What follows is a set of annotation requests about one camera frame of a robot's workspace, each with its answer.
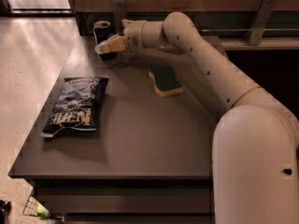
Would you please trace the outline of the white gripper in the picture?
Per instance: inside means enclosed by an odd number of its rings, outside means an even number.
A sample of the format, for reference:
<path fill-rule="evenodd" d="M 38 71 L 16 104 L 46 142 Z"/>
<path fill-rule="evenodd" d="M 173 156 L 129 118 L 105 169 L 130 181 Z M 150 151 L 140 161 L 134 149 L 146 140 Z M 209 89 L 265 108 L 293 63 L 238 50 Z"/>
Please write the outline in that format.
<path fill-rule="evenodd" d="M 143 43 L 143 28 L 146 21 L 122 20 L 123 34 L 111 34 L 107 40 L 96 45 L 94 50 L 97 54 L 107 54 L 110 52 L 123 51 L 128 47 L 132 51 L 142 50 L 145 48 Z"/>

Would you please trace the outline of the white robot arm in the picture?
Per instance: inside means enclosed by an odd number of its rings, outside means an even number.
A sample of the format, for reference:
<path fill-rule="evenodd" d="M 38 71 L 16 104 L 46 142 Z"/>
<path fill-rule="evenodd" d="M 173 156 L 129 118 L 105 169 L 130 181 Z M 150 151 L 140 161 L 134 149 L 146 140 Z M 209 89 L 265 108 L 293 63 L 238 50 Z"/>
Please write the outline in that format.
<path fill-rule="evenodd" d="M 181 12 L 164 21 L 123 21 L 99 54 L 156 48 L 189 54 L 226 112 L 214 132 L 216 224 L 299 224 L 298 120 L 201 37 Z"/>

